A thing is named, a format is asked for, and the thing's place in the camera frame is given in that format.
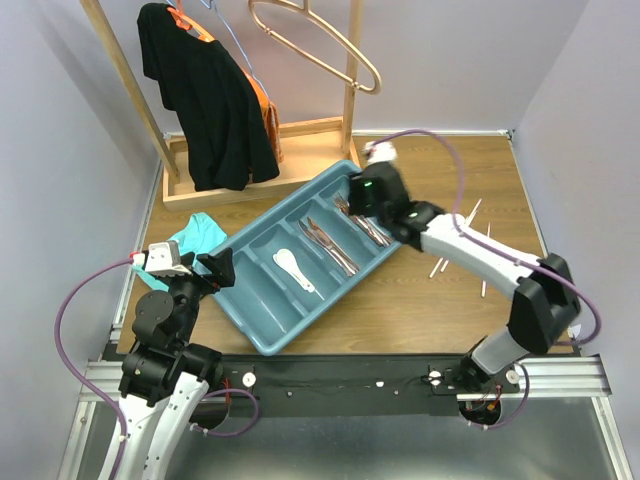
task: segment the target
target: white plastic spoon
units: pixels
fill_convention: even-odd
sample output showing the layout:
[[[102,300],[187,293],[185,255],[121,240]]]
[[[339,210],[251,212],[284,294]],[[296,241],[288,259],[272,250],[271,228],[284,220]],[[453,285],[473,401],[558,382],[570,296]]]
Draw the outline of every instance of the white plastic spoon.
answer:
[[[307,292],[313,293],[316,291],[316,287],[309,281],[307,277],[300,271],[300,267],[298,267],[298,262],[296,261],[296,257],[286,248],[281,248],[278,252],[273,256],[273,261],[291,275],[296,282],[300,284],[300,286],[306,290]]]

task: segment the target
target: wooden rack base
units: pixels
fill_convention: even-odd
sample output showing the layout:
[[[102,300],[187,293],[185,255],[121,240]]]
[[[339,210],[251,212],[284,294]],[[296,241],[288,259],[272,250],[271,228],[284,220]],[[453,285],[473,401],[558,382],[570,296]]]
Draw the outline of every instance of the wooden rack base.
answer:
[[[349,140],[349,158],[357,163],[355,145],[351,138]],[[188,171],[187,142],[182,136],[172,137],[167,144],[175,156],[180,181],[174,181],[165,169],[162,183],[164,205],[167,210],[175,211],[287,195],[345,158],[342,151],[342,117],[282,124],[280,141],[284,162],[279,165],[280,175],[277,178],[249,184],[241,192],[224,188],[196,192]]]

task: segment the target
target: white wall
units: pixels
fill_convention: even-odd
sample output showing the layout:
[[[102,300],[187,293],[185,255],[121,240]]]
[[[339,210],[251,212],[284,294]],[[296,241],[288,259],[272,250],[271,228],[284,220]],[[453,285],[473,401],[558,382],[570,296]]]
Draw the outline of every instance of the white wall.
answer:
[[[105,12],[164,131],[179,131],[160,103],[157,84],[142,75],[136,18],[145,0],[103,1]],[[343,83],[267,37],[246,0],[218,0],[284,122],[342,112]],[[571,33],[586,0],[366,0],[363,52],[383,79],[379,95],[359,94],[355,128],[513,128]],[[184,0],[244,68],[238,49],[213,11]],[[312,7],[345,34],[348,0]],[[343,69],[346,53],[299,15],[258,5],[265,23],[319,58]],[[96,51],[100,45],[92,45]],[[366,84],[371,81],[361,71]]]
[[[550,250],[604,317],[602,354],[625,450],[640,476],[640,3],[591,0],[514,145]],[[585,328],[591,316],[582,315]]]
[[[53,343],[82,278],[133,247],[155,152],[76,1],[0,15],[0,477],[57,478],[78,382]],[[104,347],[124,269],[81,291],[63,339],[81,368]]]

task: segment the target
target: blue towel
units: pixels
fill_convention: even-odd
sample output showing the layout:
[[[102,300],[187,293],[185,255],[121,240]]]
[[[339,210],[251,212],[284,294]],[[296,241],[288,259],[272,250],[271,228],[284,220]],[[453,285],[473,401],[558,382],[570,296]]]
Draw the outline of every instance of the blue towel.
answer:
[[[189,223],[178,233],[173,235],[169,240],[178,242],[180,255],[194,252],[196,255],[200,253],[209,253],[222,242],[227,239],[227,234],[218,226],[213,219],[206,213],[194,213],[189,219]],[[204,265],[197,260],[193,263],[193,269],[196,273],[211,273]],[[140,267],[134,267],[134,270],[140,279],[149,285],[152,290],[167,291],[169,287],[157,278],[152,277],[148,273],[142,271]]]

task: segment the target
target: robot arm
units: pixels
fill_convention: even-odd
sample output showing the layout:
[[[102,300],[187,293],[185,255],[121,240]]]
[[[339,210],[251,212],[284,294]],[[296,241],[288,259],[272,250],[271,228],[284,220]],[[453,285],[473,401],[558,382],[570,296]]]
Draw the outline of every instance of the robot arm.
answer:
[[[180,256],[174,241],[149,245],[134,263],[168,286],[153,290],[136,305],[136,342],[122,363],[118,404],[129,427],[127,448],[118,479],[160,480],[184,427],[198,402],[219,383],[221,354],[189,342],[200,300],[233,286],[231,249],[215,257],[198,255],[211,272],[199,275],[190,267],[193,254]],[[112,478],[120,443],[116,424],[100,480]]]
[[[580,313],[580,303],[573,292],[544,273],[520,264],[522,261],[540,266],[571,281],[563,258],[550,254],[541,259],[461,226],[462,232],[517,261],[508,261],[476,244],[456,229],[452,214],[429,202],[410,200],[400,174],[389,161],[370,160],[367,168],[351,176],[349,209],[353,215],[377,217],[396,240],[456,263],[512,300],[507,325],[482,339],[462,360],[456,376],[461,388],[479,391],[523,356],[547,353]],[[458,217],[458,225],[463,220]]]

